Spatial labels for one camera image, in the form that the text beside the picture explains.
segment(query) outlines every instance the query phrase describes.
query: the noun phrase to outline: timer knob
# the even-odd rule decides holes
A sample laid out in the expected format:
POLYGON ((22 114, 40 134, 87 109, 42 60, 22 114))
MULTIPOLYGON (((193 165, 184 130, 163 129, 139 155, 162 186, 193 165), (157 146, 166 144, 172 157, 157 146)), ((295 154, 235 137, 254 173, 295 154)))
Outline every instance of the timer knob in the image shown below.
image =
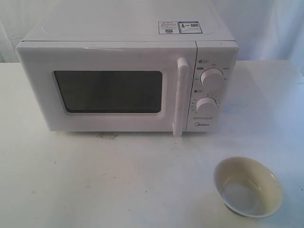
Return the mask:
POLYGON ((211 68, 200 76, 200 81, 206 90, 218 90, 224 85, 224 76, 219 69, 211 68))
POLYGON ((211 97, 204 97, 198 100, 196 109, 203 117, 214 117, 217 114, 217 103, 211 97))

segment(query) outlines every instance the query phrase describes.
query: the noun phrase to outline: microwave oven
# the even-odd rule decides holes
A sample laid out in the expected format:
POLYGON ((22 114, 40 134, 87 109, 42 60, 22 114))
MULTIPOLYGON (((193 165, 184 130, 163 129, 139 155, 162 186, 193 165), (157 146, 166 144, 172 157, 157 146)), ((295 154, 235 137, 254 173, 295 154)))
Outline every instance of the microwave oven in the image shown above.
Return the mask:
POLYGON ((16 48, 52 131, 212 131, 238 46, 208 0, 64 0, 16 48))

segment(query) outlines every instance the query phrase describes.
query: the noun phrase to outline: bowl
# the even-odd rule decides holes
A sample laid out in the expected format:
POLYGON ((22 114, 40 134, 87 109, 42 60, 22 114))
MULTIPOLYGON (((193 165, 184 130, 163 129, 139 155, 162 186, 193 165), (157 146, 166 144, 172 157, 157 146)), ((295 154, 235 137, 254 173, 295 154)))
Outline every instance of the bowl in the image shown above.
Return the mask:
POLYGON ((283 191, 275 175, 256 160, 232 157, 214 170, 214 185, 224 204, 233 212, 252 218, 276 213, 283 191))

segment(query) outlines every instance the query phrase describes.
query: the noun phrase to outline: midea logo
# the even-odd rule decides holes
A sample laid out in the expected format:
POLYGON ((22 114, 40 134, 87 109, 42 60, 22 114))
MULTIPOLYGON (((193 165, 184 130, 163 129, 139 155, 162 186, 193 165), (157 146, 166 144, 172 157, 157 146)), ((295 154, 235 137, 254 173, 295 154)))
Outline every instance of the midea logo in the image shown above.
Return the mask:
POLYGON ((196 127, 204 127, 204 126, 209 126, 209 124, 206 123, 195 123, 196 127))

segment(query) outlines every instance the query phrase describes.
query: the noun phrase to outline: microwave window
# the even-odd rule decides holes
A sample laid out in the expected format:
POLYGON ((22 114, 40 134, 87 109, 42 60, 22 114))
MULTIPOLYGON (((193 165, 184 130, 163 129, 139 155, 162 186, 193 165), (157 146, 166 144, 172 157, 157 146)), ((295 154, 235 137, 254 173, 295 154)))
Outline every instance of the microwave window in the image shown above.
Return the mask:
POLYGON ((70 113, 158 113, 159 71, 54 71, 70 113))

